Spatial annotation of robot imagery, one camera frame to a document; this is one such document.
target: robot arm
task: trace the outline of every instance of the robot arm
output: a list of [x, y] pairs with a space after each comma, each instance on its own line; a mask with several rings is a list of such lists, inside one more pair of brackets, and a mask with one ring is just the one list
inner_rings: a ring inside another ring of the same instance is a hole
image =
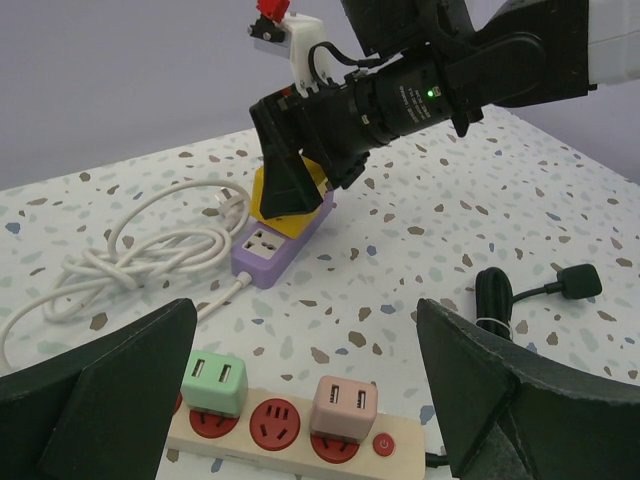
[[589, 80], [594, 85], [640, 78], [640, 2], [591, 0]]
[[[510, 0], [479, 31], [464, 0], [342, 0], [365, 55], [380, 57], [360, 61], [326, 41], [321, 21], [284, 15], [288, 3], [261, 0], [250, 28], [259, 48], [289, 57], [295, 78], [251, 108], [264, 219], [318, 209], [305, 159], [324, 172], [323, 187], [346, 189], [370, 150], [400, 136], [451, 120], [464, 137], [486, 105], [564, 100], [640, 77], [637, 0]], [[347, 65], [384, 66], [339, 85], [318, 44]]]

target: usb port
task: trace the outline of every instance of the usb port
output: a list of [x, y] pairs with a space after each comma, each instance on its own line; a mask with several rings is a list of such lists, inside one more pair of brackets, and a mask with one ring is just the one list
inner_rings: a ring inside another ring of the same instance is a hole
[[229, 380], [229, 374], [231, 374], [231, 365], [225, 365], [222, 367], [222, 373], [220, 374], [220, 383], [227, 383]]
[[366, 401], [367, 401], [367, 392], [365, 392], [364, 390], [360, 390], [358, 392], [358, 408], [364, 410]]
[[192, 377], [198, 378], [202, 373], [202, 369], [204, 368], [204, 360], [200, 359], [196, 362], [196, 366], [193, 369]]
[[338, 403], [338, 394], [340, 393], [340, 387], [337, 385], [331, 386], [331, 397], [329, 397], [329, 402]]

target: purple power strip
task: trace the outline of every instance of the purple power strip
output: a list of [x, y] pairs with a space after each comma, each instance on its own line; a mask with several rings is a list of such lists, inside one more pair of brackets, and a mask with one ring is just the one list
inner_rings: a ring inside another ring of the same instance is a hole
[[[300, 253], [302, 247], [309, 241], [311, 236], [318, 230], [320, 224], [327, 218], [329, 212], [333, 208], [333, 192], [327, 193], [322, 204], [322, 210], [307, 229], [296, 239], [289, 238], [271, 227], [266, 226], [262, 222], [256, 222], [245, 233], [231, 249], [231, 272], [238, 275], [240, 272], [247, 272], [251, 275], [251, 282], [258, 288], [263, 290], [273, 287], [278, 281], [280, 275], [284, 273], [289, 264]], [[246, 250], [244, 246], [246, 242], [253, 236], [257, 230], [263, 230], [276, 235], [284, 240], [284, 243], [278, 248], [273, 257], [270, 259], [262, 258], [258, 255]]]

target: mint green usb charger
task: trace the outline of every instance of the mint green usb charger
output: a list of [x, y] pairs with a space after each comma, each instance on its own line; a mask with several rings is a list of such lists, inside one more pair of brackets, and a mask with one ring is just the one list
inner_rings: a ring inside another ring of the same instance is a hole
[[194, 350], [182, 380], [182, 399], [191, 410], [236, 418], [247, 399], [247, 368], [239, 358]]

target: terrazzo table surface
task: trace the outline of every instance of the terrazzo table surface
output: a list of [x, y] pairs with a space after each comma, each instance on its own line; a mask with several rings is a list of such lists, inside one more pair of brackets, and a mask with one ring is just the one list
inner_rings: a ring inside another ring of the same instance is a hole
[[[260, 154], [255, 133], [245, 131], [0, 193], [0, 320], [44, 293], [65, 255], [105, 248], [110, 226], [136, 202], [189, 178], [229, 179], [250, 189]], [[215, 222], [213, 193], [177, 193], [143, 212], [120, 248], [179, 222]], [[521, 291], [552, 281], [560, 267], [592, 262], [603, 295], [518, 304], [515, 342], [638, 385], [639, 234], [637, 185], [488, 108], [466, 139], [443, 124], [374, 152], [280, 282], [237, 295], [198, 327], [194, 347], [243, 358], [251, 385], [274, 392], [312, 397], [323, 375], [375, 381], [380, 410], [420, 419], [428, 450], [439, 452], [415, 334], [418, 299], [434, 298], [473, 318], [471, 287], [481, 269], [504, 269]], [[208, 275], [112, 292], [67, 325], [45, 324], [33, 312], [13, 330], [9, 359], [21, 367], [46, 360], [175, 298], [207, 302], [231, 282], [225, 263]], [[293, 480], [174, 451], [158, 473], [209, 477]], [[428, 477], [450, 472], [429, 470]]]

